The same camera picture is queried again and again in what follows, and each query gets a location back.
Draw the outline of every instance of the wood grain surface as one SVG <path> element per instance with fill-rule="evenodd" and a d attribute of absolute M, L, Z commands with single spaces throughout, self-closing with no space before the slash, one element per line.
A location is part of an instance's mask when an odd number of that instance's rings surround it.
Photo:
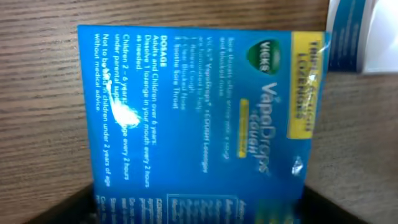
<path fill-rule="evenodd" d="M 91 182 L 77 24 L 323 30 L 328 0 L 0 0 L 0 223 Z M 330 74 L 308 184 L 398 220 L 398 75 Z"/>

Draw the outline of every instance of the green vicks logo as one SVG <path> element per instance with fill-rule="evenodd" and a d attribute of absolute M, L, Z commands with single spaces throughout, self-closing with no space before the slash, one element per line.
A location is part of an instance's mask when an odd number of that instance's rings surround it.
<path fill-rule="evenodd" d="M 248 60 L 254 68 L 272 75 L 279 70 L 280 49 L 276 40 L 265 40 L 248 50 Z"/>

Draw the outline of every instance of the yellow stripe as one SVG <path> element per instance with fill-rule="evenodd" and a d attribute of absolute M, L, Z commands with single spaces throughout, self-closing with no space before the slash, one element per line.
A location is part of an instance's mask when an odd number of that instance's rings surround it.
<path fill-rule="evenodd" d="M 239 140 L 238 157 L 246 158 L 248 154 L 248 119 L 249 119 L 249 100 L 241 99 L 239 115 Z"/>
<path fill-rule="evenodd" d="M 323 48 L 322 32 L 292 34 L 288 138 L 312 138 L 323 71 Z"/>

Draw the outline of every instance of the wooden table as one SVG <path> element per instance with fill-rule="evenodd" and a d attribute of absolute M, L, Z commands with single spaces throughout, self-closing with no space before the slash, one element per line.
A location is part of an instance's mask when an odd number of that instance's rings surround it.
<path fill-rule="evenodd" d="M 77 24 L 323 30 L 328 0 L 0 0 L 0 223 L 91 182 Z M 398 75 L 330 74 L 308 184 L 374 223 L 398 219 Z"/>

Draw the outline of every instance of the blue package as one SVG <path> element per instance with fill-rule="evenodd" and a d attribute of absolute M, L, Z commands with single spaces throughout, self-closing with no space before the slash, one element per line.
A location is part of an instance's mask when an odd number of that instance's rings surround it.
<path fill-rule="evenodd" d="M 79 26 L 78 40 L 102 223 L 294 222 L 328 34 Z"/>

